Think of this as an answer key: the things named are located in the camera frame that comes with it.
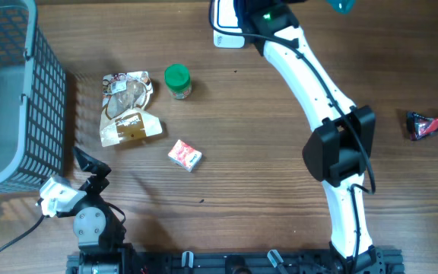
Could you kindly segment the red white small box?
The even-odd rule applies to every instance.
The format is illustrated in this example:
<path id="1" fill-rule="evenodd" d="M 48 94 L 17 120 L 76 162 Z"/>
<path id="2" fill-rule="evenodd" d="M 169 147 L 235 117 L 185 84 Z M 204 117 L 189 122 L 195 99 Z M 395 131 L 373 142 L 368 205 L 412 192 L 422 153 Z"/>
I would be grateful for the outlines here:
<path id="1" fill-rule="evenodd" d="M 179 139 L 168 153 L 168 157 L 191 172 L 201 160 L 202 153 Z"/>

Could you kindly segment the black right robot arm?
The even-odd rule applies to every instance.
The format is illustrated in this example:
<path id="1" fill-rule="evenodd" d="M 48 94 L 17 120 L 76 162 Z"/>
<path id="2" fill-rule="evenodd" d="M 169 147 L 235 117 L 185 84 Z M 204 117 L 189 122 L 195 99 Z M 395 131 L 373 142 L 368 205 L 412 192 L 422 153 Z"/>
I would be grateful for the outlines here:
<path id="1" fill-rule="evenodd" d="M 235 1 L 233 9 L 241 33 L 281 74 L 306 114 L 312 133 L 302 155 L 325 190 L 334 261 L 345 272 L 363 272 L 373 263 L 363 195 L 376 191 L 370 163 L 376 116 L 330 79 L 286 2 Z"/>

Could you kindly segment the green lid jar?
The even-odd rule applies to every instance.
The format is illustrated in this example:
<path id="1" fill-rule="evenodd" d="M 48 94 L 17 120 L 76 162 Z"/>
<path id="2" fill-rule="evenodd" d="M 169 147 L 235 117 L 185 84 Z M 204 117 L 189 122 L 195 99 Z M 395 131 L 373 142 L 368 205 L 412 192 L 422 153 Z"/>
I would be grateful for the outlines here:
<path id="1" fill-rule="evenodd" d="M 173 64 L 164 72 L 165 84 L 171 96 L 177 100 L 187 98 L 192 93 L 189 70 L 183 64 Z"/>

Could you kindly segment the snack packet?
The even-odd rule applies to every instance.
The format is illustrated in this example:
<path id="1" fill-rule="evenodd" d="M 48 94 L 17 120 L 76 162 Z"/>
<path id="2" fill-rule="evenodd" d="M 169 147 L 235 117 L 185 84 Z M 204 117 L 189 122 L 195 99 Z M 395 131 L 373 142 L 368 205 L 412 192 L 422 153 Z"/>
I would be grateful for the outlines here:
<path id="1" fill-rule="evenodd" d="M 105 75 L 100 141 L 103 147 L 163 133 L 159 118 L 146 111 L 154 88 L 146 71 Z"/>

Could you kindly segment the blue mouthwash bottle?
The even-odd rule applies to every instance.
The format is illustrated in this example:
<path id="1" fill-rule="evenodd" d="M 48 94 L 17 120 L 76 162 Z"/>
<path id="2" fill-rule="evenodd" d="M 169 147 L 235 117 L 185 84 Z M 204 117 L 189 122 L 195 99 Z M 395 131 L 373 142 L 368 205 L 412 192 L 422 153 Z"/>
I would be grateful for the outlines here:
<path id="1" fill-rule="evenodd" d="M 348 14 L 354 7 L 356 0 L 326 0 L 331 7 L 341 14 Z"/>

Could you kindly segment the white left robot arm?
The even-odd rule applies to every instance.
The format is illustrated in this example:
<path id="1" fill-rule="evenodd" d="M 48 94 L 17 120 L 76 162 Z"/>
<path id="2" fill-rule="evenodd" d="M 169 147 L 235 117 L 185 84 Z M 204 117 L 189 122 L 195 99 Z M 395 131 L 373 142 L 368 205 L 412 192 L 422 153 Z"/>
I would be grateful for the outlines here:
<path id="1" fill-rule="evenodd" d="M 89 172 L 90 176 L 80 187 L 84 197 L 71 210 L 75 217 L 73 231 L 78 239 L 79 254 L 68 257 L 65 272 L 133 273 L 135 250 L 124 242 L 124 221 L 113 213 L 121 210 L 100 195 L 110 184 L 106 176 L 111 168 L 76 146 L 73 154 L 80 169 Z"/>

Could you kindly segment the black red snack pouch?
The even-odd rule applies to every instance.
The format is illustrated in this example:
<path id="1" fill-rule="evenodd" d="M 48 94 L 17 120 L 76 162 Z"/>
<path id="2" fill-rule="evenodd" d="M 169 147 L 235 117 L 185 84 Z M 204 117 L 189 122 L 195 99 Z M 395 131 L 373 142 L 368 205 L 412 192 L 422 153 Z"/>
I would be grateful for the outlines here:
<path id="1" fill-rule="evenodd" d="M 411 141 L 418 141 L 438 132 L 438 116 L 426 117 L 409 111 L 406 118 L 407 131 Z"/>

